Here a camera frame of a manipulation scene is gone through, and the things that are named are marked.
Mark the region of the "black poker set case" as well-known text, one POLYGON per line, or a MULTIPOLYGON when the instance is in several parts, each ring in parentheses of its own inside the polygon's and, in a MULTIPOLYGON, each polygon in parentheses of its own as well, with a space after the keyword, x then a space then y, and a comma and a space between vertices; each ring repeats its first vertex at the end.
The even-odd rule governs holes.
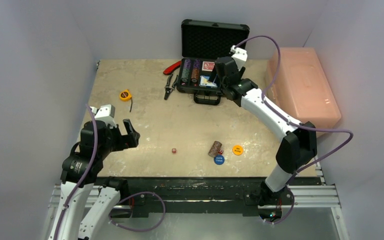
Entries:
POLYGON ((220 103, 223 93, 220 82, 214 79, 217 88, 200 87, 200 76, 211 76, 212 71, 202 71, 202 62, 215 62, 219 57, 230 54, 233 45, 248 38, 250 28, 246 24, 212 22, 185 19, 181 22, 181 55, 182 63, 178 74, 176 89, 180 93, 191 94, 197 104, 216 106, 220 103), (189 78, 182 83, 181 73, 185 59, 191 60, 189 78), (191 71, 194 60, 200 60, 201 66, 197 83, 191 82, 191 71))

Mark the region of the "brown poker chip stack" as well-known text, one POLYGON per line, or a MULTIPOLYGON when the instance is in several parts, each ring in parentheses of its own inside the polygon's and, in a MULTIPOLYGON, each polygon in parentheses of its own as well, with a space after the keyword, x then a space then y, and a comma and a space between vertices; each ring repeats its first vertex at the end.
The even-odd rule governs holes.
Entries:
POLYGON ((213 144, 211 145, 209 151, 208 151, 208 155, 212 158, 216 157, 220 153, 222 145, 223 144, 221 142, 214 141, 213 144))

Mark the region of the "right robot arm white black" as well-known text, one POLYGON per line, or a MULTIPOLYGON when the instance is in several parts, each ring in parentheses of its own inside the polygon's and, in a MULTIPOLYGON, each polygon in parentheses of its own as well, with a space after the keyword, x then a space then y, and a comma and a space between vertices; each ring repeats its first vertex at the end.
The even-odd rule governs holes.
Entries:
POLYGON ((218 58, 213 69, 226 98, 252 113, 279 140, 276 165, 260 185, 258 203, 263 206, 278 200, 293 174, 316 156, 317 136, 311 122, 287 116, 256 83, 242 77, 244 71, 232 56, 218 58))

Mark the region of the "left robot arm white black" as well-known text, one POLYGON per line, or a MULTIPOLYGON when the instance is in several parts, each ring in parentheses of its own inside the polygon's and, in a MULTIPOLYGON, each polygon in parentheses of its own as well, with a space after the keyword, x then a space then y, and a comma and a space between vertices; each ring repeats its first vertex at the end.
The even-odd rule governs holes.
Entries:
POLYGON ((87 199, 103 169, 104 159, 112 152, 136 148, 140 134, 129 119, 124 119, 126 134, 119 125, 91 120, 83 125, 80 140, 62 163, 61 194, 50 240, 76 240, 87 199))

